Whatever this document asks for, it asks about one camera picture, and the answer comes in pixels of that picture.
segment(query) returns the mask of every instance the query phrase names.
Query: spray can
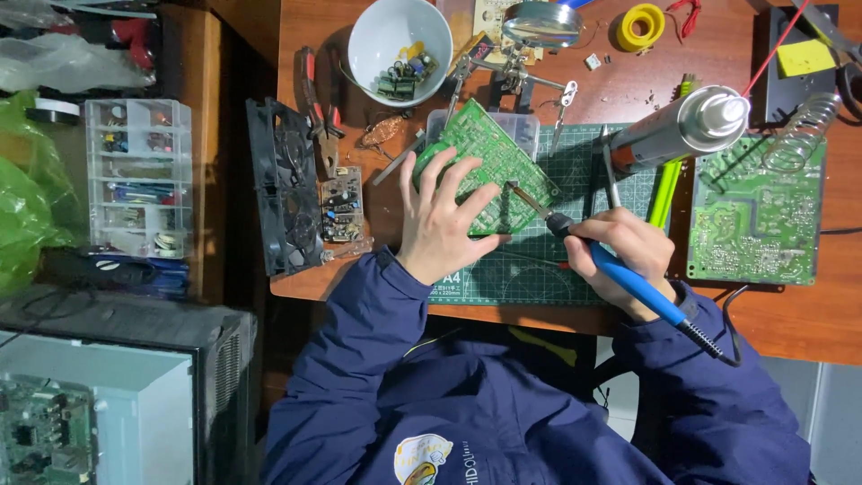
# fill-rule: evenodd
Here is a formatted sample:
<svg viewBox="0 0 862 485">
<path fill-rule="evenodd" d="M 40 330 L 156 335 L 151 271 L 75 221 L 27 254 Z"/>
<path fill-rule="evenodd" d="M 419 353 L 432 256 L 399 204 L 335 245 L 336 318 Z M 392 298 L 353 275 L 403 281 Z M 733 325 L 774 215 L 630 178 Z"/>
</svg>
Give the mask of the spray can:
<svg viewBox="0 0 862 485">
<path fill-rule="evenodd" d="M 704 86 L 618 131 L 610 140 L 610 159 L 616 170 L 636 173 L 686 154 L 712 154 L 746 132 L 750 109 L 729 87 Z"/>
</svg>

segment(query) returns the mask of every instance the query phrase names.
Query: jacket logo patch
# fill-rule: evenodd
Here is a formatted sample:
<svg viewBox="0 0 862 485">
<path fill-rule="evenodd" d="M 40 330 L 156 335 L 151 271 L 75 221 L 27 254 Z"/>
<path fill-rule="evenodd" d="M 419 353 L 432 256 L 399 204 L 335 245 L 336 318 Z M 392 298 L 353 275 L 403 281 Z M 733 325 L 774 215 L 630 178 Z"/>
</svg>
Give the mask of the jacket logo patch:
<svg viewBox="0 0 862 485">
<path fill-rule="evenodd" d="M 453 443 L 435 434 L 402 440 L 395 450 L 395 476 L 401 485 L 433 485 Z"/>
</svg>

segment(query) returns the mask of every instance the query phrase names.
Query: jacket sleeve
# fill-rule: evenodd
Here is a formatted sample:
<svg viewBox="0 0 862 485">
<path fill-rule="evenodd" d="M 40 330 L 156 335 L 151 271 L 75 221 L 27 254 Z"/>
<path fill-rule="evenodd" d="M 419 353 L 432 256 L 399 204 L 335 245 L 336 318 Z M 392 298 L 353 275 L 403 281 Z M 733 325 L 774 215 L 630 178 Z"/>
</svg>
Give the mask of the jacket sleeve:
<svg viewBox="0 0 862 485">
<path fill-rule="evenodd" d="M 327 300 L 327 319 L 270 411 L 265 484 L 344 483 L 376 440 L 383 374 L 419 340 L 432 287 L 383 247 L 362 256 Z"/>
<path fill-rule="evenodd" d="M 732 356 L 715 302 L 683 283 L 674 286 L 685 292 L 680 308 L 689 319 L 694 315 L 691 321 Z M 674 483 L 807 483 L 809 444 L 796 435 L 796 417 L 745 339 L 739 368 L 713 359 L 661 320 L 629 326 L 613 348 L 642 386 L 661 395 L 670 421 L 657 464 Z"/>
</svg>

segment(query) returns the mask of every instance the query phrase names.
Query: navy blue jacket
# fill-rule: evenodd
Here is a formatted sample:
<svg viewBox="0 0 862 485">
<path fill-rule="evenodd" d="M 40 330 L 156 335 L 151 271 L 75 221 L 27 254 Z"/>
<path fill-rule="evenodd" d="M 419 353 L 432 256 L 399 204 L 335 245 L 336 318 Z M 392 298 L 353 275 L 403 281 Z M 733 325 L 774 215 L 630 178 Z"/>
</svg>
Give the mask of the navy blue jacket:
<svg viewBox="0 0 862 485">
<path fill-rule="evenodd" d="M 546 384 L 505 345 L 456 333 L 445 347 L 411 351 L 430 291 L 386 248 L 347 271 L 272 409 L 264 483 L 807 482 L 809 445 L 748 343 L 742 367 L 730 368 L 662 321 L 614 340 L 641 385 L 673 403 L 653 463 L 603 423 L 598 405 Z M 715 303 L 685 291 L 682 307 L 718 335 Z M 730 348 L 727 336 L 719 344 Z"/>
</svg>

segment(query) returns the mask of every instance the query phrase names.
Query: finger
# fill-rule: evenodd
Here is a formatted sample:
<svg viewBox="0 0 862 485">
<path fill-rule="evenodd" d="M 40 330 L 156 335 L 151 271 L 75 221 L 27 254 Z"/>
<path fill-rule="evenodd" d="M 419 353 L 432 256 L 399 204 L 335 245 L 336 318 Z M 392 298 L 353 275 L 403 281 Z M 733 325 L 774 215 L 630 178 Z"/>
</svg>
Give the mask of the finger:
<svg viewBox="0 0 862 485">
<path fill-rule="evenodd" d="M 607 221 L 609 223 L 617 222 L 626 224 L 629 229 L 634 231 L 635 234 L 648 241 L 655 239 L 656 236 L 665 238 L 665 232 L 662 229 L 648 223 L 640 217 L 635 216 L 625 207 L 616 207 L 609 211 L 602 211 L 590 218 L 597 219 L 599 221 Z"/>
<path fill-rule="evenodd" d="M 455 165 L 446 170 L 443 175 L 443 181 L 440 183 L 440 190 L 437 192 L 437 197 L 440 200 L 453 201 L 455 194 L 458 193 L 458 186 L 461 185 L 461 180 L 474 168 L 482 165 L 482 159 L 474 156 L 466 156 L 458 161 Z"/>
<path fill-rule="evenodd" d="M 623 223 L 587 219 L 571 231 L 574 236 L 608 244 L 626 262 L 643 263 L 651 257 L 650 246 Z"/>
<path fill-rule="evenodd" d="M 567 236 L 563 240 L 565 252 L 569 255 L 569 266 L 580 274 L 582 278 L 590 281 L 590 278 L 598 273 L 596 263 L 592 260 L 590 247 L 583 239 L 576 236 Z"/>
<path fill-rule="evenodd" d="M 508 234 L 492 234 L 490 236 L 483 237 L 477 241 L 471 241 L 472 244 L 472 255 L 475 259 L 471 262 L 477 261 L 484 255 L 487 255 L 494 249 L 499 248 L 505 243 L 508 243 L 512 240 L 512 236 Z"/>
<path fill-rule="evenodd" d="M 498 195 L 500 195 L 500 187 L 493 182 L 479 187 L 456 211 L 458 219 L 463 218 L 465 221 L 472 222 Z"/>
<path fill-rule="evenodd" d="M 413 187 L 413 169 L 415 166 L 416 154 L 410 152 L 401 165 L 401 199 L 404 201 L 405 209 L 412 207 L 416 199 L 419 198 L 419 194 L 416 193 L 416 189 Z"/>
<path fill-rule="evenodd" d="M 422 170 L 422 176 L 419 180 L 419 200 L 423 204 L 431 203 L 431 199 L 434 198 L 434 191 L 437 190 L 437 177 L 440 175 L 440 170 L 457 153 L 455 147 L 449 147 L 434 155 L 434 158 L 425 166 L 425 170 Z"/>
</svg>

